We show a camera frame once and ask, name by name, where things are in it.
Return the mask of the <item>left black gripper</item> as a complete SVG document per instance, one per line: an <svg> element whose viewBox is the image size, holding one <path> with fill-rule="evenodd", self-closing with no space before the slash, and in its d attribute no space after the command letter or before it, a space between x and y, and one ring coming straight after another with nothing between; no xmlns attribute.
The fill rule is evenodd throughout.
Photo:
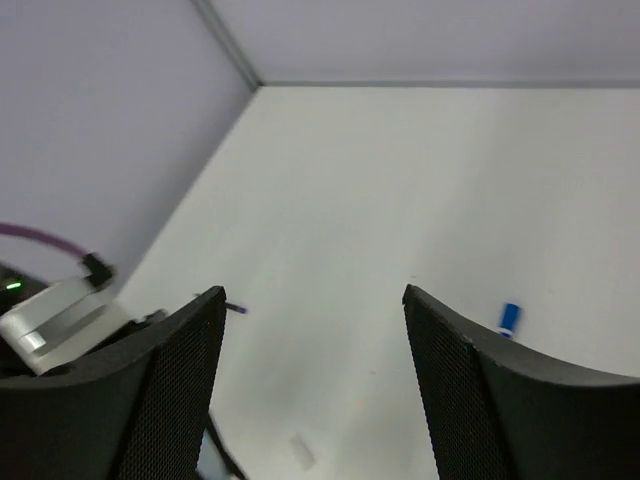
<svg viewBox="0 0 640 480"><path fill-rule="evenodd" d="M168 317L160 309L139 319L129 320L124 326L101 340L88 353L64 365L65 373L114 373L128 369L139 362L147 362L161 340L158 327Z"/></svg>

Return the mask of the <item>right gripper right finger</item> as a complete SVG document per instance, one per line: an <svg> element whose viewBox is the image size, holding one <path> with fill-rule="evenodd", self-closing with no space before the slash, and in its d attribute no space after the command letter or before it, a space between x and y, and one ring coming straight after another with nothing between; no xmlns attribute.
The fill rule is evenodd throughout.
<svg viewBox="0 0 640 480"><path fill-rule="evenodd" d="M525 347L415 285L403 307L440 478L638 478L638 378Z"/></svg>

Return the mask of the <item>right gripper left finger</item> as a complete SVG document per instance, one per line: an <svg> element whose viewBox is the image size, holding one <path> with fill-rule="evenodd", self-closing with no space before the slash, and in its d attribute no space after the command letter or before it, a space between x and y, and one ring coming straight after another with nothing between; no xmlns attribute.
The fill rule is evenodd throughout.
<svg viewBox="0 0 640 480"><path fill-rule="evenodd" d="M195 479L226 292L36 376L1 371L4 479Z"/></svg>

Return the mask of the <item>dark blue marker cap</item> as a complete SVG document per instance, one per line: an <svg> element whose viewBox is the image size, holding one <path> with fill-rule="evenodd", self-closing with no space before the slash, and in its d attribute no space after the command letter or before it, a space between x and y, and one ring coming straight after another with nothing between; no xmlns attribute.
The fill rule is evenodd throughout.
<svg viewBox="0 0 640 480"><path fill-rule="evenodd" d="M505 303L497 332L501 336L511 339L516 331L521 313L522 309L519 305L514 303Z"/></svg>

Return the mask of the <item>light blue highlighter pen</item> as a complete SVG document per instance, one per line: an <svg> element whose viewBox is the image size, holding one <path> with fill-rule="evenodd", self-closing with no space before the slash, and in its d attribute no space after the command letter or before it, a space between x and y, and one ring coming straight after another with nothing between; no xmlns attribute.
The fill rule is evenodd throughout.
<svg viewBox="0 0 640 480"><path fill-rule="evenodd" d="M247 480L247 475L224 445L212 414L205 422L196 478L204 480Z"/></svg>

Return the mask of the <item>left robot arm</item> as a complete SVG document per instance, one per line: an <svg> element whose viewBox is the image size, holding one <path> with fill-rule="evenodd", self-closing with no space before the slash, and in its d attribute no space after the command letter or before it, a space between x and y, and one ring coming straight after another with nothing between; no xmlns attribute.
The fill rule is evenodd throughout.
<svg viewBox="0 0 640 480"><path fill-rule="evenodd" d="M3 265L1 376L51 375L166 317L157 310L135 319L83 277L46 284Z"/></svg>

